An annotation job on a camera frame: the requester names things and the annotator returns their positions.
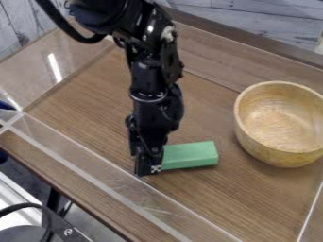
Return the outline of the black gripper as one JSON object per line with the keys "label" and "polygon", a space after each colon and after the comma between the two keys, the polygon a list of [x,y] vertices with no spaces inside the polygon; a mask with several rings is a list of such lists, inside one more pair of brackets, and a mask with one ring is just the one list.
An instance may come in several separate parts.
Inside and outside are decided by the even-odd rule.
{"label": "black gripper", "polygon": [[130,154],[135,156],[135,174],[139,177],[162,171],[169,135],[179,129],[185,116],[183,94],[178,84],[155,97],[130,94],[134,101],[131,115],[126,119]]}

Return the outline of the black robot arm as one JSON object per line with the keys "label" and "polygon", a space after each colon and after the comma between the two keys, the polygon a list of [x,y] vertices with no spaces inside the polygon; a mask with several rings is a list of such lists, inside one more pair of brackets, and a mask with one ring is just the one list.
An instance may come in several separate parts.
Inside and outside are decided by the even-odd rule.
{"label": "black robot arm", "polygon": [[91,32],[125,49],[133,112],[126,119],[135,174],[162,171],[165,145],[185,115],[178,33],[173,17],[151,0],[71,0],[71,14]]}

